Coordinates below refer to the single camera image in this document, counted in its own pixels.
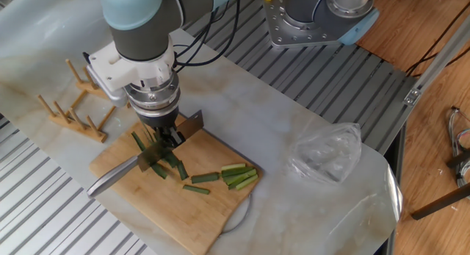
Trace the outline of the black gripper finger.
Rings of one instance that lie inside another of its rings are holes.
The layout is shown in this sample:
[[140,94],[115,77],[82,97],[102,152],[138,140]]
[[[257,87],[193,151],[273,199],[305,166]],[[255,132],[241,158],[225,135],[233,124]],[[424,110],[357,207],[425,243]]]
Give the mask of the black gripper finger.
[[168,134],[165,132],[165,129],[162,127],[156,127],[153,129],[153,136],[155,137],[156,142],[161,143],[165,148],[171,147],[171,141],[168,137]]
[[170,127],[170,141],[173,147],[180,146],[185,140],[185,137],[175,126]]

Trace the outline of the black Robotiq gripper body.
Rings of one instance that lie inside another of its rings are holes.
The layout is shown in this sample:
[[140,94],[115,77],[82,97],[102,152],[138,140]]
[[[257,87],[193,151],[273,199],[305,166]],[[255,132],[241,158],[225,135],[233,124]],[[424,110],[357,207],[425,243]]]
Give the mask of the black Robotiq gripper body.
[[145,115],[138,114],[139,119],[146,125],[152,128],[170,128],[176,125],[176,118],[178,117],[179,110],[175,108],[172,112],[157,117],[149,117]]

